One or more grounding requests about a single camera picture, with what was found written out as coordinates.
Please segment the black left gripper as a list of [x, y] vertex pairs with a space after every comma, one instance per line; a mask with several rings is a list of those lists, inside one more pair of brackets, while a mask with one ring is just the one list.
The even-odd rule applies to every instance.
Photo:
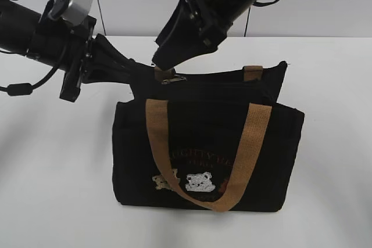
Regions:
[[[43, 19], [28, 46], [27, 57], [64, 71], [59, 97], [74, 102], [80, 94], [82, 66], [88, 53], [96, 18], [86, 17], [77, 26], [64, 20]], [[92, 42], [92, 58], [84, 82], [130, 82], [135, 60], [122, 55], [102, 34]]]

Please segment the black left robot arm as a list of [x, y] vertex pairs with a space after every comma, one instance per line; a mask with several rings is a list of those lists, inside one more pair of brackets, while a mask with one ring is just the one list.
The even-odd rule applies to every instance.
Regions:
[[102, 35], [93, 36], [96, 18], [86, 16], [78, 25], [62, 17], [51, 19], [55, 1], [49, 0], [42, 14], [1, 0], [1, 53], [20, 55], [51, 67], [36, 83], [1, 87], [9, 96], [31, 95], [58, 71], [64, 72], [59, 97], [75, 102], [82, 84], [111, 82], [129, 84], [135, 61], [122, 55]]

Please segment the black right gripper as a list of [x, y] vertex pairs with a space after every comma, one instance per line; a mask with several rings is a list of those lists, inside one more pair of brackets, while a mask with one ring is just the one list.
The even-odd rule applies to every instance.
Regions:
[[[190, 26], [179, 26], [184, 19]], [[179, 0], [155, 40], [158, 48], [152, 62], [165, 71], [193, 57], [213, 53], [227, 38], [232, 24], [204, 0]]]

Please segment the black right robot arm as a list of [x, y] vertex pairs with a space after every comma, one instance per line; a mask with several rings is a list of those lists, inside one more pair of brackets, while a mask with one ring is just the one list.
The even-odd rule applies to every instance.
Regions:
[[244, 11], [251, 6], [270, 4], [259, 0], [179, 0], [155, 41], [158, 48], [152, 63], [165, 71], [193, 57], [217, 51]]

